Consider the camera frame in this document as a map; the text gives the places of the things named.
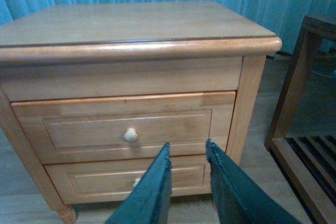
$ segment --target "nightstand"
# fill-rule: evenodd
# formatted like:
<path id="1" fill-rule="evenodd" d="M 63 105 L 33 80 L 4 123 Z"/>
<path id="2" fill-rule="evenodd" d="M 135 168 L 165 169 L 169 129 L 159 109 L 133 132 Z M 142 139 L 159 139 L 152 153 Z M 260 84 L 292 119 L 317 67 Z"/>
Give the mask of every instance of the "nightstand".
<path id="1" fill-rule="evenodd" d="M 272 32 L 213 2 L 54 6 L 0 27 L 0 123 L 64 223 L 123 200 L 165 142 L 173 196 L 239 163 Z"/>

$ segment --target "wooden slat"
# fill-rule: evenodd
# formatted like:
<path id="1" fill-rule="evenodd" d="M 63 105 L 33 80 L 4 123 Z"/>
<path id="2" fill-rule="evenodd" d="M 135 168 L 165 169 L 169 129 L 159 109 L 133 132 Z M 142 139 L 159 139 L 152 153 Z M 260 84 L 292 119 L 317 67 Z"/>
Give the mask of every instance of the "wooden slat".
<path id="1" fill-rule="evenodd" d="M 315 179 L 327 190 L 330 197 L 336 197 L 336 182 L 324 169 L 324 167 L 317 161 L 317 159 L 310 153 L 306 146 L 296 138 L 288 138 L 291 144 L 294 144 L 297 150 L 297 155 L 303 158 L 304 162 L 309 166 L 310 172 Z"/>
<path id="2" fill-rule="evenodd" d="M 309 144 L 312 150 L 318 155 L 318 158 L 323 162 L 326 169 L 331 174 L 336 174 L 336 162 L 329 156 L 329 154 L 323 149 L 321 145 L 316 143 L 311 137 L 303 137 L 304 141 Z"/>
<path id="3" fill-rule="evenodd" d="M 319 137 L 319 143 L 327 152 L 329 152 L 331 156 L 336 157 L 336 146 L 333 145 L 325 136 Z"/>
<path id="4" fill-rule="evenodd" d="M 336 208 L 283 138 L 273 139 L 271 150 L 318 223 L 336 223 Z"/>

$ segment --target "drawer panel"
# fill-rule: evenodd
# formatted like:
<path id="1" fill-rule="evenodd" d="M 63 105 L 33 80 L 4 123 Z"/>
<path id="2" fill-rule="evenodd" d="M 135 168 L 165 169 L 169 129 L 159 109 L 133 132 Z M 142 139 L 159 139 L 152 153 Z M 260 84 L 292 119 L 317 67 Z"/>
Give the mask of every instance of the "drawer panel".
<path id="1" fill-rule="evenodd" d="M 43 164 L 204 154 L 211 137 L 225 149 L 235 92 L 12 103 Z M 135 129 L 135 143 L 124 140 Z"/>
<path id="2" fill-rule="evenodd" d="M 153 159 L 106 161 L 45 168 L 65 204 L 124 200 Z M 172 196 L 210 193 L 205 155 L 172 158 Z"/>
<path id="3" fill-rule="evenodd" d="M 3 69 L 10 101 L 237 90 L 242 57 Z"/>
<path id="4" fill-rule="evenodd" d="M 211 110 L 45 119 L 56 151 L 123 144 L 127 129 L 136 129 L 142 145 L 203 140 L 209 136 Z"/>

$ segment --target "top drawer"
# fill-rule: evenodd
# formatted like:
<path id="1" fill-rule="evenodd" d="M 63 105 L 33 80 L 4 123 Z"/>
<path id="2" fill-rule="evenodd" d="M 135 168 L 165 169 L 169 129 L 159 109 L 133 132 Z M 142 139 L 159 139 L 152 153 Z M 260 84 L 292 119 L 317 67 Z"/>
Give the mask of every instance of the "top drawer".
<path id="1" fill-rule="evenodd" d="M 204 154 L 211 137 L 225 149 L 235 92 L 15 102 L 12 108 L 43 164 Z M 138 140 L 124 133 L 135 129 Z"/>
<path id="2" fill-rule="evenodd" d="M 10 101 L 236 90 L 242 57 L 26 66 L 0 71 Z"/>

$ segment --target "wooden side table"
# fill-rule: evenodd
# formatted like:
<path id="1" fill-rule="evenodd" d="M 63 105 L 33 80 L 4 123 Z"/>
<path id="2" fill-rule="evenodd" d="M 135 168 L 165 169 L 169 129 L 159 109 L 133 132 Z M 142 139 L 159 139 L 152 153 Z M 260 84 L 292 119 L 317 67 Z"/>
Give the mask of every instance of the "wooden side table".
<path id="1" fill-rule="evenodd" d="M 0 27 L 0 126 L 52 210 L 124 200 L 165 142 L 173 196 L 239 163 L 276 34 L 213 2 L 54 6 Z"/>
<path id="2" fill-rule="evenodd" d="M 265 147 L 275 154 L 316 220 L 319 223 L 336 223 L 336 207 L 315 179 L 326 181 L 324 186 L 335 192 L 335 178 L 330 177 L 326 168 L 314 157 L 314 151 L 306 147 L 306 145 L 312 146 L 311 149 L 315 149 L 317 155 L 324 156 L 326 162 L 335 169 L 336 153 L 331 143 L 335 141 L 334 138 L 332 136 L 285 138 L 309 78 L 313 57 L 324 38 L 336 41 L 336 17 L 306 16 L 302 22 L 294 56 L 282 86 Z"/>

